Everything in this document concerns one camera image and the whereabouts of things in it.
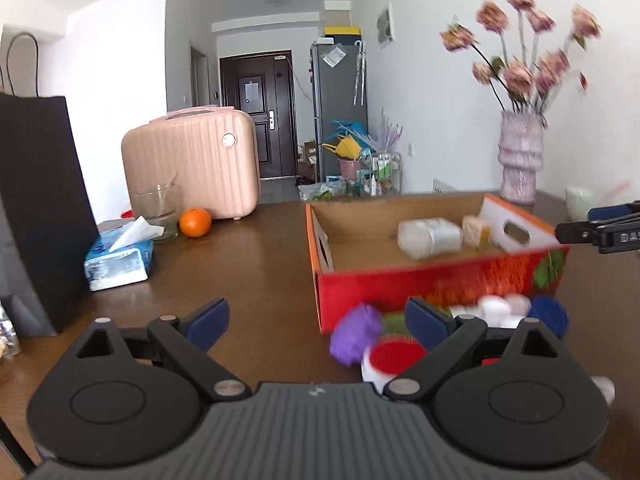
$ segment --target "orange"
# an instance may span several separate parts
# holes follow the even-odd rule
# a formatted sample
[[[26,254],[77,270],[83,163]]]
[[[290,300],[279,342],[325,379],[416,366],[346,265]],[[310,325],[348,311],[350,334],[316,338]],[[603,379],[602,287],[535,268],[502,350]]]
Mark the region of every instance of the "orange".
[[[211,229],[211,215],[204,209],[187,209],[180,216],[180,231],[190,238],[204,236]]]

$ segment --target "tissue box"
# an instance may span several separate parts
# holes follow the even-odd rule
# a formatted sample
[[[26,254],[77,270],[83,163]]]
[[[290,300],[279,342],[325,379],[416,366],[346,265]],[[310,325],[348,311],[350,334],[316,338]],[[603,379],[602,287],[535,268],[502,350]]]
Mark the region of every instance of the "tissue box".
[[[144,240],[109,252],[126,226],[100,234],[84,259],[84,275],[91,290],[143,282],[149,276],[152,240]]]

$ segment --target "suitcase handle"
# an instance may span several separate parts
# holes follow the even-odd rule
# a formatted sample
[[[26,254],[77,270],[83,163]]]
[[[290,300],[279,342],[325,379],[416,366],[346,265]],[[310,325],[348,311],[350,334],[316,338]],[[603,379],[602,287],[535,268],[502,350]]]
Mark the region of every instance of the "suitcase handle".
[[[228,112],[229,110],[233,110],[232,106],[196,106],[193,108],[183,108],[182,110],[176,110],[175,112],[169,112],[164,117],[158,117],[157,119],[153,119],[150,121],[151,123],[155,123],[156,121],[169,121],[171,119],[175,119],[178,117],[188,117],[192,115],[199,114],[208,114],[208,113],[217,113],[217,112]]]

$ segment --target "paper notice on door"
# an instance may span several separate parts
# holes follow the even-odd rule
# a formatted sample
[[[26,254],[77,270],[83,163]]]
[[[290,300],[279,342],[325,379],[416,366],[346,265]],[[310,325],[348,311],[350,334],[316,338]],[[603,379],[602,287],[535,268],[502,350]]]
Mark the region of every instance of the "paper notice on door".
[[[326,54],[322,54],[322,59],[327,63],[331,68],[340,63],[344,57],[347,55],[345,51],[343,51],[339,45],[336,45]]]
[[[260,99],[258,83],[246,83],[244,85],[244,98],[249,103]]]

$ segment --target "pink ceramic vase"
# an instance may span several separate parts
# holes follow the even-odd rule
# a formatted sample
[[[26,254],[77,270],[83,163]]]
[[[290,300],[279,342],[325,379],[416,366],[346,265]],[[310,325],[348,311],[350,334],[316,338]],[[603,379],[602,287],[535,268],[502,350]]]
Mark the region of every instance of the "pink ceramic vase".
[[[531,204],[536,199],[536,172],[542,169],[542,118],[530,112],[502,113],[498,161],[504,166],[500,196]]]

